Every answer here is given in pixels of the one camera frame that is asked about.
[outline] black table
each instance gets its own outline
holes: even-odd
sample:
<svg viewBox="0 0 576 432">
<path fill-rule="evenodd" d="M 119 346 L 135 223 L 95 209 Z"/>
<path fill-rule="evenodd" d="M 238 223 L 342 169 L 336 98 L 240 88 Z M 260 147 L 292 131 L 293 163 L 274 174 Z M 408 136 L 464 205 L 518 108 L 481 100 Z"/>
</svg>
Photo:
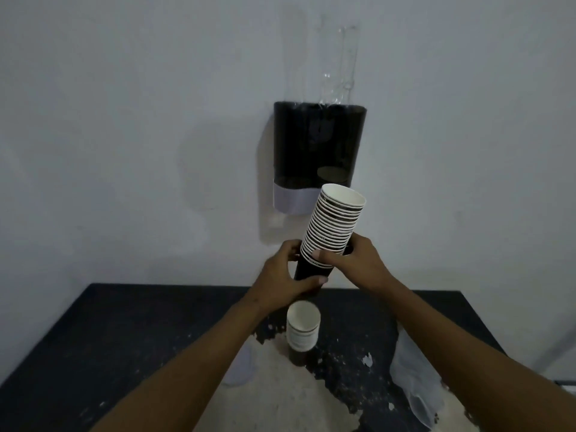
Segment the black table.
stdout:
<svg viewBox="0 0 576 432">
<path fill-rule="evenodd" d="M 144 378 L 206 332 L 244 287 L 92 284 L 0 388 L 0 431 L 86 431 Z M 417 291 L 456 324 L 502 351 L 462 293 Z M 351 412 L 358 431 L 425 431 L 389 367 L 398 331 L 383 306 L 358 290 L 323 289 L 317 346 L 306 368 Z M 256 330 L 286 325 L 286 310 Z M 368 368 L 362 358 L 371 354 Z M 390 411 L 388 403 L 395 409 Z"/>
</svg>

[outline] white plastic bag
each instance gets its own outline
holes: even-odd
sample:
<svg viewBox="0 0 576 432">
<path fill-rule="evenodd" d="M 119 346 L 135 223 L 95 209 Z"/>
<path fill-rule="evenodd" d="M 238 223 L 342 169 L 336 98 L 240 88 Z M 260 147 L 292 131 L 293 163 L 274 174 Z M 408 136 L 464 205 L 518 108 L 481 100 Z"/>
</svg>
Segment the white plastic bag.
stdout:
<svg viewBox="0 0 576 432">
<path fill-rule="evenodd" d="M 390 375 L 404 390 L 416 418 L 432 429 L 435 414 L 444 406 L 440 375 L 404 329 L 398 333 Z"/>
</svg>

